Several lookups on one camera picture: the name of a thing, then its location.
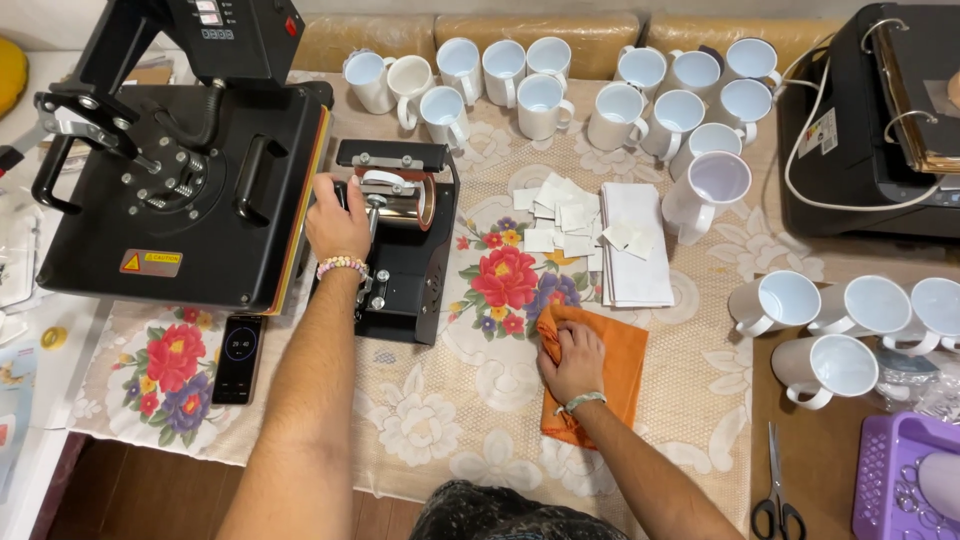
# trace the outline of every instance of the stack of paper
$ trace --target stack of paper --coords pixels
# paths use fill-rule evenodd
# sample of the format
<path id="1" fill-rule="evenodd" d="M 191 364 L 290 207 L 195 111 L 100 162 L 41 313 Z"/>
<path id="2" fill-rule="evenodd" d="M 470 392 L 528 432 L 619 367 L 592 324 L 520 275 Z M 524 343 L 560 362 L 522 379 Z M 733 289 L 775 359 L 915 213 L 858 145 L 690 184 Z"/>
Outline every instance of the stack of paper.
<path id="1" fill-rule="evenodd" d="M 603 305 L 610 307 L 672 307 L 670 264 L 663 240 L 660 196 L 651 184 L 603 184 L 603 224 L 625 232 L 627 244 L 642 238 L 644 249 L 631 253 L 609 241 L 603 247 Z"/>
<path id="2" fill-rule="evenodd" d="M 589 271 L 603 271 L 599 195 L 550 173 L 540 187 L 515 189 L 514 209 L 530 211 L 537 219 L 534 228 L 523 232 L 523 251 L 553 253 L 561 249 L 565 258 L 586 257 Z"/>

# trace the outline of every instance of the caution label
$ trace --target caution label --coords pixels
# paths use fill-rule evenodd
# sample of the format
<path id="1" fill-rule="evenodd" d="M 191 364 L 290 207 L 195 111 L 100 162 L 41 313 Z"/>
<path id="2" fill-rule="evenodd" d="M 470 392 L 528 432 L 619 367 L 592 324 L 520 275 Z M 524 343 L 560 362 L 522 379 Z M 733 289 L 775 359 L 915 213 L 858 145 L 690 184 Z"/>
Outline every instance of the caution label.
<path id="1" fill-rule="evenodd" d="M 129 249 L 120 261 L 120 273 L 174 278 L 182 260 L 182 253 Z"/>

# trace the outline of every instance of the mug handle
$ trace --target mug handle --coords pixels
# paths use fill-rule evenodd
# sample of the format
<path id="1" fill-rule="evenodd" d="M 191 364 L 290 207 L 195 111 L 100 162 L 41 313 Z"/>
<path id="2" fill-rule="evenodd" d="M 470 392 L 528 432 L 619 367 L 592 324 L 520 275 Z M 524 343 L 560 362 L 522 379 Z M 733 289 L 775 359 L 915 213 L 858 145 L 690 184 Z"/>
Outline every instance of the mug handle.
<path id="1" fill-rule="evenodd" d="M 564 96 L 566 96 L 566 77 L 564 77 L 564 74 L 560 72 L 554 73 L 553 78 L 560 83 L 560 87 L 564 89 Z"/>
<path id="2" fill-rule="evenodd" d="M 453 138 L 456 141 L 456 144 L 453 145 L 453 149 L 461 149 L 467 146 L 467 135 L 464 134 L 464 130 L 460 129 L 456 123 L 450 124 L 450 132 L 453 134 Z"/>
<path id="3" fill-rule="evenodd" d="M 930 351 L 936 349 L 937 344 L 940 343 L 940 334 L 933 333 L 932 331 L 926 331 L 924 339 L 918 345 L 915 345 L 909 349 L 898 349 L 897 340 L 892 335 L 883 336 L 883 346 L 891 351 L 897 351 L 903 355 L 917 356 L 925 355 Z"/>
<path id="4" fill-rule="evenodd" d="M 743 139 L 743 145 L 750 146 L 756 140 L 756 122 L 749 122 L 743 129 L 747 132 L 747 138 Z"/>
<path id="5" fill-rule="evenodd" d="M 830 402 L 830 398 L 833 397 L 833 392 L 830 392 L 823 386 L 818 386 L 817 392 L 813 395 L 813 397 L 805 402 L 802 402 L 800 401 L 801 392 L 806 393 L 803 384 L 790 384 L 786 387 L 786 398 L 807 410 L 824 408 L 824 406 Z"/>
<path id="6" fill-rule="evenodd" d="M 635 130 L 630 130 L 630 134 L 627 135 L 627 145 L 628 146 L 637 146 L 647 135 L 650 133 L 650 126 L 647 125 L 647 122 L 643 118 L 638 118 L 634 122 Z M 634 137 L 634 131 L 639 133 L 639 137 Z"/>
<path id="7" fill-rule="evenodd" d="M 948 337 L 945 337 L 945 338 L 943 338 L 942 340 L 940 340 L 940 344 L 944 346 L 944 349 L 947 349 L 947 350 L 950 351 L 951 353 L 958 353 L 958 354 L 960 354 L 960 347 L 957 347 L 957 340 L 958 340 L 958 339 L 960 339 L 960 337 L 957 337 L 957 336 L 950 337 L 950 336 L 948 336 Z"/>
<path id="8" fill-rule="evenodd" d="M 417 115 L 409 112 L 410 98 L 403 96 L 396 102 L 396 119 L 404 130 L 412 130 L 417 127 Z"/>
<path id="9" fill-rule="evenodd" d="M 710 223 L 713 221 L 713 214 L 716 212 L 716 208 L 710 205 L 700 205 L 700 210 L 697 213 L 697 221 L 691 225 L 684 223 L 680 226 L 680 234 L 677 236 L 677 241 L 683 244 L 684 246 L 692 246 L 697 243 L 697 240 L 704 237 L 704 234 L 707 233 L 710 229 Z"/>
<path id="10" fill-rule="evenodd" d="M 774 82 L 774 87 L 770 88 L 771 92 L 776 92 L 783 85 L 783 77 L 777 72 L 776 69 L 771 71 L 770 75 L 767 75 L 767 77 L 770 77 L 770 79 L 772 79 Z"/>
<path id="11" fill-rule="evenodd" d="M 460 84 L 464 86 L 464 97 L 467 98 L 467 106 L 473 107 L 473 105 L 477 102 L 477 93 L 476 90 L 473 89 L 473 85 L 470 84 L 470 78 L 461 77 Z"/>
<path id="12" fill-rule="evenodd" d="M 677 152 L 680 150 L 680 143 L 684 140 L 684 136 L 681 134 L 670 134 L 670 148 L 667 148 L 666 154 L 660 158 L 660 161 L 670 161 L 677 156 Z"/>
<path id="13" fill-rule="evenodd" d="M 565 130 L 566 128 L 569 128 L 569 127 L 570 127 L 570 122 L 573 121 L 573 113 L 576 112 L 576 109 L 573 107 L 573 104 L 572 104 L 572 103 L 566 101 L 565 99 L 560 100 L 560 108 L 563 109 L 563 110 L 566 110 L 567 112 L 570 113 L 570 119 L 569 119 L 569 120 L 558 120 L 558 121 L 557 121 L 557 129 L 559 129 L 559 130 Z"/>
<path id="14" fill-rule="evenodd" d="M 746 323 L 736 323 L 734 329 L 740 332 L 744 337 L 757 337 L 758 335 L 770 330 L 770 327 L 774 326 L 773 320 L 771 320 L 766 315 L 760 315 L 760 318 L 757 319 L 753 324 Z"/>
<path id="15" fill-rule="evenodd" d="M 514 80 L 507 79 L 503 82 L 503 85 L 507 88 L 507 109 L 512 109 L 516 107 L 516 87 L 514 86 Z"/>
<path id="16" fill-rule="evenodd" d="M 806 325 L 806 329 L 810 331 L 813 335 L 825 335 L 828 333 L 843 333 L 849 329 L 853 328 L 853 320 L 850 316 L 844 315 L 840 319 L 833 321 L 828 325 L 818 325 L 817 323 L 810 323 Z"/>

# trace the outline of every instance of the purple basket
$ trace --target purple basket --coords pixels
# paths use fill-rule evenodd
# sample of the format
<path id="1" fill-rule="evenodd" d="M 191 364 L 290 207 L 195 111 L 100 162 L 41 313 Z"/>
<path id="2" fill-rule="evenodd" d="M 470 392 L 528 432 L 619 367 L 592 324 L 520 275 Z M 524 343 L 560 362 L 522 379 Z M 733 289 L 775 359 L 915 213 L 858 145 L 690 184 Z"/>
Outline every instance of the purple basket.
<path id="1" fill-rule="evenodd" d="M 901 540 L 908 530 L 925 538 L 936 531 L 925 528 L 917 512 L 904 512 L 894 500 L 894 488 L 903 465 L 935 452 L 960 454 L 960 428 L 915 412 L 871 416 L 860 432 L 853 533 L 858 540 Z M 947 525 L 957 528 L 956 522 Z"/>

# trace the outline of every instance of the label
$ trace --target label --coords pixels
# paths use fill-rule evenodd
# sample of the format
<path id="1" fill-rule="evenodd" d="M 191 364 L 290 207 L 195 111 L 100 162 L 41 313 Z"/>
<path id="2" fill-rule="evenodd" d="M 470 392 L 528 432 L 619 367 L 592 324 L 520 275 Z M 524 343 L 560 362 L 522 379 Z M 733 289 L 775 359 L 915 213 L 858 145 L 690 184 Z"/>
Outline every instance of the label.
<path id="1" fill-rule="evenodd" d="M 182 259 L 182 253 L 131 249 L 120 261 L 120 273 L 174 278 Z"/>
<path id="2" fill-rule="evenodd" d="M 804 138 L 800 141 L 800 148 L 797 149 L 797 158 L 802 158 L 817 146 L 820 147 L 820 154 L 825 155 L 838 144 L 836 110 L 830 109 L 807 128 Z"/>

